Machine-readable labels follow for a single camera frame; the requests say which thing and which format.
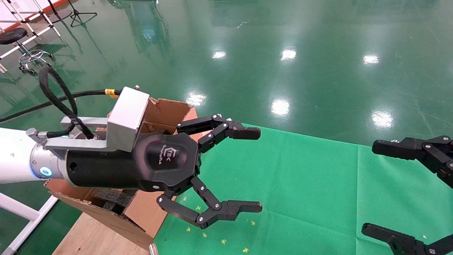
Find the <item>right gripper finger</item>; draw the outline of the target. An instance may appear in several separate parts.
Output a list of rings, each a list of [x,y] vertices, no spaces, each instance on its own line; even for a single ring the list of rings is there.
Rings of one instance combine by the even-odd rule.
[[[450,188],[453,187],[453,142],[448,136],[428,140],[405,137],[399,142],[376,140],[372,152],[392,158],[417,160]]]
[[[452,235],[427,245],[413,236],[371,223],[363,224],[361,232],[387,243],[395,255],[447,255],[453,251]]]

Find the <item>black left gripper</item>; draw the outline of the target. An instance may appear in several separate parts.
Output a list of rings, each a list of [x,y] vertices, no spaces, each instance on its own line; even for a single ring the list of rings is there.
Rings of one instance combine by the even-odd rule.
[[[260,202],[220,202],[197,177],[199,146],[187,134],[141,134],[131,152],[69,150],[66,157],[68,182],[76,187],[135,189],[164,192],[157,204],[167,213],[198,228],[217,221],[235,221],[240,213],[260,213]],[[208,206],[198,213],[172,200],[175,193],[192,187]]]

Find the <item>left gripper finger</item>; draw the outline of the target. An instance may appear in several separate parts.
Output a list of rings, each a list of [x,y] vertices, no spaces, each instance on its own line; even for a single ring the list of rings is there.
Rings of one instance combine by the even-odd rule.
[[[205,153],[225,138],[240,140],[258,140],[261,130],[255,127],[246,127],[239,121],[224,119],[219,114],[200,117],[178,123],[177,132],[195,135],[203,132],[207,134],[198,139],[198,151]]]

